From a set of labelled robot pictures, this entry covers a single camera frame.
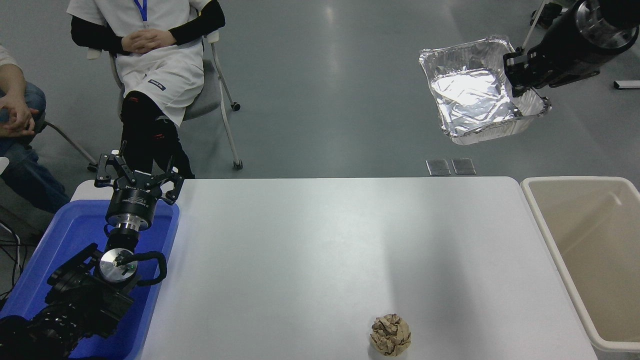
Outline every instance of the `blue lanyard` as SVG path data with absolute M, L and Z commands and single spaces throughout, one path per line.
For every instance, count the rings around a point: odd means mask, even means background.
M 136 3 L 136 6 L 140 11 L 140 16 L 142 16 L 142 21 L 146 23 L 147 22 L 147 0 L 142 0 L 142 5 L 140 5 L 140 2 L 138 0 L 133 0 L 133 2 Z

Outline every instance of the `crumpled paper ball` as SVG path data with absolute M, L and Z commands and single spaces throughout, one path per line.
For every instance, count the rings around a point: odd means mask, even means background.
M 398 356 L 411 345 L 409 325 L 397 314 L 376 318 L 371 329 L 371 343 L 384 356 Z

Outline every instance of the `white shorts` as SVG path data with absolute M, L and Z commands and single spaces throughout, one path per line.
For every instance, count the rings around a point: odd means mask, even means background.
M 157 61 L 148 69 L 121 74 L 121 78 L 124 96 L 134 90 L 149 96 L 176 126 L 204 84 L 203 70 L 176 56 Z

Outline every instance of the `gray floor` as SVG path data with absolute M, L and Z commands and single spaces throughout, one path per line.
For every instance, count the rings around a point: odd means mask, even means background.
M 227 26 L 218 51 L 242 104 L 230 121 L 244 169 L 232 169 L 220 115 L 207 115 L 180 129 L 200 178 L 428 176 L 425 160 L 472 158 L 479 176 L 621 176 L 640 185 L 640 90 L 612 87 L 617 79 L 640 79 L 640 45 L 595 78 L 544 89 L 552 111 L 520 135 L 459 146 L 440 131 L 419 51 L 494 33 L 520 45 L 539 1 L 220 3 Z M 118 89 L 106 56 L 85 60 L 86 51 L 72 43 L 66 6 L 5 1 L 0 37 L 46 92 L 48 120 L 96 156 L 118 147 Z M 542 36 L 537 29 L 533 43 Z M 69 194 L 92 178 L 53 130 L 33 146 Z M 3 184 L 0 194 L 2 207 L 34 231 L 46 228 L 48 214 Z

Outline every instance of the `hand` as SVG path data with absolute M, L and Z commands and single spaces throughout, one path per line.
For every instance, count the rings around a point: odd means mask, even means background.
M 29 127 L 25 129 L 18 130 L 10 130 L 7 129 L 6 126 L 0 126 L 0 138 L 19 138 L 21 136 L 33 136 L 36 135 L 35 131 L 33 131 L 33 115 L 38 115 L 40 112 L 36 109 L 29 109 L 29 116 L 31 117 L 31 122 L 29 123 Z
M 175 38 L 168 30 L 143 29 L 123 37 L 122 49 L 131 53 L 146 54 L 175 43 Z
M 24 102 L 23 95 L 7 94 L 0 98 L 0 108 L 9 111 L 9 121 L 0 126 L 2 135 L 5 137 L 33 135 L 33 115 L 38 114 L 38 110 L 29 109 Z

